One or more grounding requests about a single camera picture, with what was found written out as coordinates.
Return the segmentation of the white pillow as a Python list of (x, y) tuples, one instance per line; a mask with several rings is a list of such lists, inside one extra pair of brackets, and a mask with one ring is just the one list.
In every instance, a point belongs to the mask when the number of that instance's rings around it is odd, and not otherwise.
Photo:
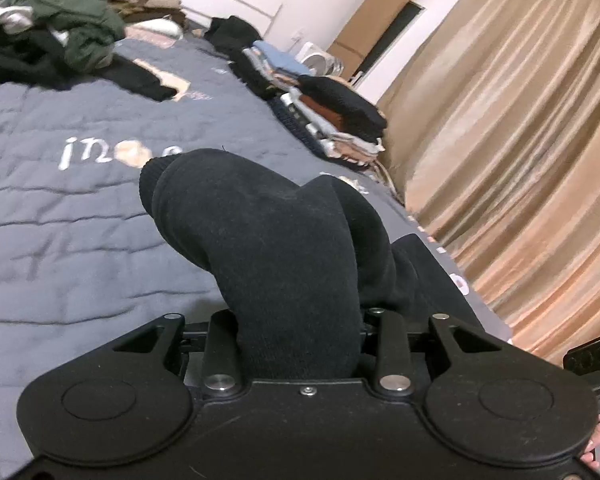
[(154, 32), (174, 40), (181, 40), (184, 36), (183, 29), (178, 23), (167, 18), (154, 18), (153, 20), (142, 21), (134, 24), (134, 27), (146, 32)]

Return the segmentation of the white box fan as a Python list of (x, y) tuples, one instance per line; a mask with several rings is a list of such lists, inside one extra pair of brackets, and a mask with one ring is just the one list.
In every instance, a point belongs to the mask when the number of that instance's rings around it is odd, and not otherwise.
[(336, 76), (343, 72), (340, 58), (307, 41), (296, 54), (296, 60), (306, 66), (314, 76)]

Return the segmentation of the folded clothes stack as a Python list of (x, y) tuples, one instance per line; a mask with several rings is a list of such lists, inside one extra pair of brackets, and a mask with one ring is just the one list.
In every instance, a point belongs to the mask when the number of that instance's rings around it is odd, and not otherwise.
[(268, 100), (278, 121), (313, 155), (365, 171), (384, 151), (387, 119), (348, 84), (302, 75)]
[(251, 24), (231, 15), (212, 18), (204, 39), (230, 61), (230, 70), (260, 99), (286, 93), (311, 71), (290, 54), (264, 41)]

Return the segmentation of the black clothes pile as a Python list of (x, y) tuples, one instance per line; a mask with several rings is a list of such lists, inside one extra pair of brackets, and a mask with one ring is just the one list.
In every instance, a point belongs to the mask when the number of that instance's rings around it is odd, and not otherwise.
[(122, 55), (116, 54), (109, 65), (84, 74), (67, 64), (64, 48), (50, 32), (30, 29), (9, 36), (0, 27), (0, 84), (15, 82), (65, 91), (97, 78), (156, 102), (170, 100), (178, 93), (165, 86), (155, 74)]

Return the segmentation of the grey quilted bedspread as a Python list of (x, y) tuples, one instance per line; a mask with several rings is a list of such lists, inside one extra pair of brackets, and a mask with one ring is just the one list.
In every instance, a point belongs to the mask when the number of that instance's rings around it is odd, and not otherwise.
[(331, 174), (391, 238), (422, 227), (376, 180), (315, 157), (202, 40), (127, 39), (120, 54), (182, 78), (155, 102), (94, 79), (0, 84), (0, 479), (30, 458), (16, 404), (33, 379), (168, 312), (222, 307), (212, 276), (166, 246), (140, 203), (151, 157), (220, 148), (303, 183)]

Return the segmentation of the dark green garment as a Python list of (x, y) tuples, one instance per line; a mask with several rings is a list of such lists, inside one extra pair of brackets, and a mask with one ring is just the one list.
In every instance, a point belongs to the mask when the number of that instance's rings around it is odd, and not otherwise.
[(108, 66), (125, 24), (107, 0), (0, 0), (0, 8), (30, 10), (29, 21), (50, 32), (65, 49), (67, 65), (79, 73)]

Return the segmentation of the black sweatshirt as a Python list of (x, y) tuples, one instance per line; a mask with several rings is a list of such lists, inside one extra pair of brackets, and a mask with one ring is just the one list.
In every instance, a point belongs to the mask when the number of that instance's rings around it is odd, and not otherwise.
[(196, 150), (151, 159), (140, 201), (166, 242), (211, 273), (254, 378), (349, 378), (371, 308), (424, 325), (476, 317), (414, 234), (392, 240), (375, 208), (331, 177), (295, 184), (249, 159)]

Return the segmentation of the beige curtain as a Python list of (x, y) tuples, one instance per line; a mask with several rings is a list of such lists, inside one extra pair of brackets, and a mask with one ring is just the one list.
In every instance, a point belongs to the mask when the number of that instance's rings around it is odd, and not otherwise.
[(600, 336), (600, 0), (458, 0), (379, 105), (405, 208), (514, 343)]

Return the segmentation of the far folded clothes stack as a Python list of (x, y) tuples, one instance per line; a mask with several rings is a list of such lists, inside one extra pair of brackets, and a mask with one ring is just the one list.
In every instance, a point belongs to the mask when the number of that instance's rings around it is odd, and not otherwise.
[(230, 70), (260, 99), (286, 93), (311, 71), (290, 54), (264, 41), (251, 24), (231, 15), (212, 18), (204, 39), (230, 61)]

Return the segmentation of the near folded clothes stack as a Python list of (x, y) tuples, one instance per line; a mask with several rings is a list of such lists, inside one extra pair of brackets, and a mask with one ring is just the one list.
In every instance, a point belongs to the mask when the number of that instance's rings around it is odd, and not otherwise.
[(384, 151), (387, 119), (348, 84), (302, 75), (268, 100), (278, 121), (313, 155), (365, 171)]

